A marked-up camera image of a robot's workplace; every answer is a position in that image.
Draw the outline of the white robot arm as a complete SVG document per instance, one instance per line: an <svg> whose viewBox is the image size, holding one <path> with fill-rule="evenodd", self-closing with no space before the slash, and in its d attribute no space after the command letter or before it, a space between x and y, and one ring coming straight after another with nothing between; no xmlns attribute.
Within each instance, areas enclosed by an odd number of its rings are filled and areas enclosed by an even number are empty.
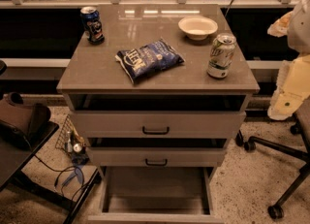
<svg viewBox="0 0 310 224"><path fill-rule="evenodd" d="M298 52L293 61L282 62L267 110L271 119L285 120L310 96L310 0L300 0L292 11L271 24L267 33L286 36L288 46Z"/></svg>

